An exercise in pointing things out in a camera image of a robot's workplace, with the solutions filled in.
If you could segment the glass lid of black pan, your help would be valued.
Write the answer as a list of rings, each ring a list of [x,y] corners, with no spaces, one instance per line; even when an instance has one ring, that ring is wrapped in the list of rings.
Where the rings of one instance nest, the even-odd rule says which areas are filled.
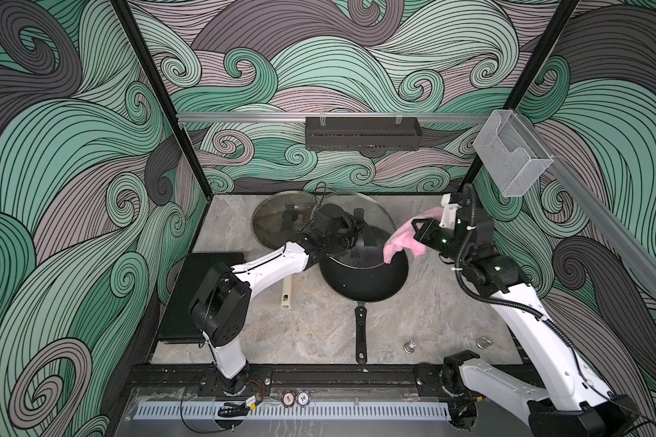
[[[386,210],[357,192],[327,194],[312,211],[313,225],[326,229],[329,259],[351,269],[384,265],[383,250],[395,231]]]

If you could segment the pink microfibre cloth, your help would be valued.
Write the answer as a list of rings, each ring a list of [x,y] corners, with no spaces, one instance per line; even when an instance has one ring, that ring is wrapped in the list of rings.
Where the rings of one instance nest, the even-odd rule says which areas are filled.
[[[385,264],[390,264],[397,253],[409,249],[415,258],[423,256],[426,251],[426,245],[415,240],[415,230],[411,225],[412,220],[432,218],[440,221],[443,213],[442,207],[429,209],[413,218],[410,218],[400,226],[394,234],[387,240],[383,247],[383,258]]]

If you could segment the glass lid of brown pan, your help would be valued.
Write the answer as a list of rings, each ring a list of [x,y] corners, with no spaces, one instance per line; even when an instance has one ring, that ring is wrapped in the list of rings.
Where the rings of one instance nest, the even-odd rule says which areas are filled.
[[[305,191],[284,191],[266,198],[253,211],[251,229],[266,249],[279,249],[313,218],[318,200]]]

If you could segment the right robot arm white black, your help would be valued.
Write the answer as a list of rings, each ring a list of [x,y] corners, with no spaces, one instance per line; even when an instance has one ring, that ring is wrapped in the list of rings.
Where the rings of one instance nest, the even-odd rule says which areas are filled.
[[[638,408],[616,394],[579,356],[544,309],[530,279],[494,242],[494,222],[473,206],[445,209],[452,218],[411,222],[415,241],[453,261],[458,285],[493,307],[530,358],[543,385],[523,382],[471,351],[446,360],[446,385],[479,393],[524,422],[535,436],[624,436],[634,431]]]

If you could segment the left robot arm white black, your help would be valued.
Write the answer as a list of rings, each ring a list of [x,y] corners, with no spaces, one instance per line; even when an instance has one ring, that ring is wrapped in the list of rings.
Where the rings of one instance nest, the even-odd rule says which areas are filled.
[[[219,262],[210,268],[190,302],[189,314],[211,351],[226,393],[240,393],[248,380],[249,362],[238,336],[253,298],[321,260],[353,249],[359,237],[374,240],[363,209],[348,212],[325,204],[276,251],[244,264],[230,267]]]

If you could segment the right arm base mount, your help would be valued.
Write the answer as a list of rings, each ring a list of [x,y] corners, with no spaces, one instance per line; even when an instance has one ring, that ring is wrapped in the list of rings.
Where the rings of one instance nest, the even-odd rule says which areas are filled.
[[[463,400],[484,398],[478,391],[464,386],[458,369],[448,365],[420,363],[414,368],[415,383],[421,396],[438,398],[461,398]]]

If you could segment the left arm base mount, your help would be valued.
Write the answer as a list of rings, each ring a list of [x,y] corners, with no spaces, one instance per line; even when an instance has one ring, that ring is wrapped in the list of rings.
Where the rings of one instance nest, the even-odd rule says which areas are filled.
[[[202,373],[196,387],[201,396],[241,396],[261,394],[272,385],[273,370],[269,366],[247,364],[233,378],[226,378],[216,367]]]

